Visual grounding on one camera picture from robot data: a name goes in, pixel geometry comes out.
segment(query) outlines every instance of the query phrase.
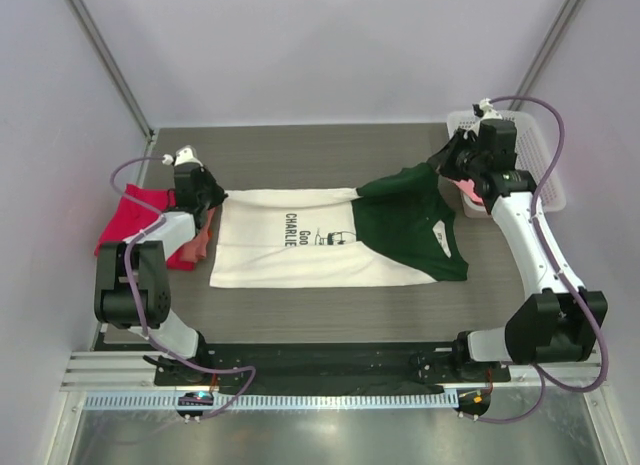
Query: gray tabletop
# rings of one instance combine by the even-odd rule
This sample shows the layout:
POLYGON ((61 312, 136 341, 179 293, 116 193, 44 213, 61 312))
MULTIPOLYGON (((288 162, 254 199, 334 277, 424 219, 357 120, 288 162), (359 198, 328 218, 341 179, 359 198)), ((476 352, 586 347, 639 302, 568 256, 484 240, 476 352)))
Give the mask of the gray tabletop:
MULTIPOLYGON (((163 129, 154 152, 196 147, 229 190, 355 187, 426 160, 447 141, 442 124, 313 125, 163 129)), ((151 165, 147 188, 172 186, 151 165)), ((210 342, 450 340, 499 327, 523 302, 516 264, 498 227, 462 213, 457 189, 441 179, 456 211, 455 234, 469 263, 466 282, 340 289, 214 289, 215 241, 193 272, 171 271, 172 307, 210 342)), ((131 341, 110 330, 108 341, 131 341)))

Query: dark green fabric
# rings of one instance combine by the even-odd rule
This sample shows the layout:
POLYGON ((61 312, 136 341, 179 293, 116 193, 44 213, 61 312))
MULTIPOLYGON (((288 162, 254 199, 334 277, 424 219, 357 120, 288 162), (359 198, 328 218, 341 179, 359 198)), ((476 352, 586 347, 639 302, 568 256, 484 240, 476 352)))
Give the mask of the dark green fabric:
POLYGON ((435 280, 466 280, 469 265, 453 235, 455 212, 438 191, 438 175, 426 163, 405 168, 357 189, 352 203, 356 236, 367 247, 435 280), (433 227, 442 221, 451 257, 433 227))

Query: white fabric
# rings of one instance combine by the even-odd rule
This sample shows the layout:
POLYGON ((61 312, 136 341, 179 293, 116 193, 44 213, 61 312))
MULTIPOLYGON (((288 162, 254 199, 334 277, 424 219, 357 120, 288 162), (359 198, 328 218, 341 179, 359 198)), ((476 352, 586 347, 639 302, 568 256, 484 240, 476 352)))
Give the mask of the white fabric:
POLYGON ((358 198, 355 189, 227 193, 212 287, 380 287, 435 281, 356 241, 350 203, 358 198))

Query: graphic print on shirt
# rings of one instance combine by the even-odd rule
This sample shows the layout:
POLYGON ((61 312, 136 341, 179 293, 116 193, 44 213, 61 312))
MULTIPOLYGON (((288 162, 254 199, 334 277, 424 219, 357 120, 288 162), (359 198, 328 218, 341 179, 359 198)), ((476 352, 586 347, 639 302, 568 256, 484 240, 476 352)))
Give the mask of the graphic print on shirt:
POLYGON ((344 245, 354 242, 356 242, 356 234, 353 232, 330 232, 326 236, 320 233, 320 229, 316 232, 316 245, 344 245))

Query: red cloth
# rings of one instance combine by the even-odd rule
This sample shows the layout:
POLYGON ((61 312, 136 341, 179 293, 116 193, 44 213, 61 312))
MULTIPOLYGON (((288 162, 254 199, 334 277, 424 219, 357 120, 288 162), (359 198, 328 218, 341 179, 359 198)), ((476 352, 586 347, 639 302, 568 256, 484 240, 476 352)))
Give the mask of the red cloth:
MULTIPOLYGON (((165 210, 168 206, 175 205, 175 197, 167 190, 145 190, 133 184, 128 184, 126 193, 160 210, 165 210)), ((207 256, 207 242, 211 238, 209 227, 215 209, 209 210, 207 224, 200 230, 200 233, 190 242, 185 243, 167 260, 167 267, 177 270, 191 271, 195 268, 198 260, 207 256)), ((100 235, 98 245, 94 254, 97 256, 100 245, 104 242, 118 242, 134 233, 148 227, 156 221, 158 216, 151 210, 141 207, 125 197, 120 199, 118 209, 113 218, 100 235)))

